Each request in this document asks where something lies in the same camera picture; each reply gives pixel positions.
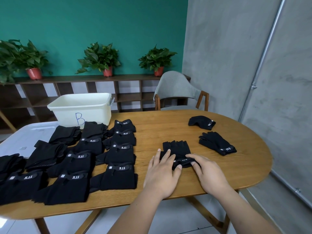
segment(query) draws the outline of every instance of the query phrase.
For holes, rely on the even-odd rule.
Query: metal pipe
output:
[[[273,169],[271,170],[271,174],[277,178],[284,186],[286,186],[292,193],[294,193],[300,200],[302,200],[303,203],[306,204],[311,210],[312,210],[312,203],[301,194],[300,189],[294,188],[292,185],[290,185],[283,177],[281,177],[279,174],[277,174]]]
[[[254,76],[254,78],[253,78],[253,80],[252,80],[252,84],[251,84],[251,86],[250,86],[250,88],[249,88],[249,91],[248,91],[246,100],[245,100],[245,102],[244,102],[244,106],[243,106],[243,108],[242,108],[242,110],[241,110],[241,114],[240,114],[239,119],[238,119],[239,122],[241,122],[242,119],[243,119],[243,116],[244,116],[244,114],[245,114],[246,107],[247,107],[247,105],[248,105],[248,103],[249,103],[249,101],[250,101],[250,97],[251,97],[251,95],[252,95],[252,90],[254,90],[254,89],[257,88],[257,86],[256,86],[255,84],[256,84],[257,79],[258,79],[258,77],[259,77],[260,70],[261,70],[261,68],[262,68],[262,65],[263,65],[264,59],[265,59],[265,57],[266,57],[268,48],[269,48],[269,46],[270,46],[272,37],[273,37],[273,35],[274,35],[275,29],[276,29],[276,25],[277,25],[277,22],[278,22],[278,20],[279,20],[280,13],[282,12],[282,9],[283,9],[283,7],[284,7],[285,1],[286,1],[286,0],[282,0],[282,1],[280,2],[280,7],[278,8],[277,14],[276,14],[276,16],[275,16],[275,20],[274,20],[273,26],[272,26],[272,28],[271,28],[271,32],[270,32],[270,34],[269,34],[269,37],[268,37],[266,46],[265,46],[265,48],[264,48],[264,50],[263,50],[263,53],[262,53],[262,56],[261,56],[261,59],[260,59],[260,62],[259,62],[257,71],[255,72],[255,76]]]

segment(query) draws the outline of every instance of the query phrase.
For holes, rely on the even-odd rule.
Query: hand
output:
[[[191,162],[204,191],[217,198],[228,189],[232,189],[216,162],[197,154],[187,154],[185,156],[195,159],[200,164],[199,166],[196,162]]]
[[[147,169],[143,190],[150,190],[158,195],[159,198],[169,197],[177,186],[177,181],[181,175],[182,165],[177,165],[172,173],[175,154],[170,156],[170,149],[166,152],[161,161],[159,161],[160,149],[152,157]]]

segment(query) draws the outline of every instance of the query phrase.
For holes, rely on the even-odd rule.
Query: teal wall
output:
[[[53,75],[74,75],[90,43],[113,43],[115,74],[151,73],[138,59],[156,44],[182,70],[188,0],[1,0],[0,39],[30,39],[47,50]],[[98,70],[87,74],[99,74]]]

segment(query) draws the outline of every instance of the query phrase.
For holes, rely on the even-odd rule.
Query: wooden table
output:
[[[198,137],[207,130],[188,126],[192,116],[205,115],[216,121],[213,131],[218,132],[237,153],[221,156],[198,143]],[[76,233],[85,233],[100,214],[101,209],[130,204],[142,191],[148,163],[165,141],[186,140],[192,153],[201,154],[216,161],[229,184],[237,191],[261,182],[270,172],[272,156],[264,141],[243,124],[228,117],[199,110],[149,111],[112,114],[109,128],[115,119],[131,119],[136,127],[137,156],[135,172],[138,185],[135,190],[107,190],[91,193],[87,202],[45,206],[41,203],[23,201],[0,206],[0,216],[10,219],[35,219],[42,234],[49,233],[43,217],[93,210]],[[106,170],[106,165],[96,166],[93,176]],[[193,168],[182,169],[180,180],[168,199],[187,197],[187,200],[220,232],[226,233],[229,218],[217,220],[193,196],[205,194]]]

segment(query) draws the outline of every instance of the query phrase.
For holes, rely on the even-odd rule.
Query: white plastic box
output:
[[[60,125],[83,129],[85,121],[108,125],[113,101],[109,93],[65,94],[50,103],[48,109],[53,111]]]

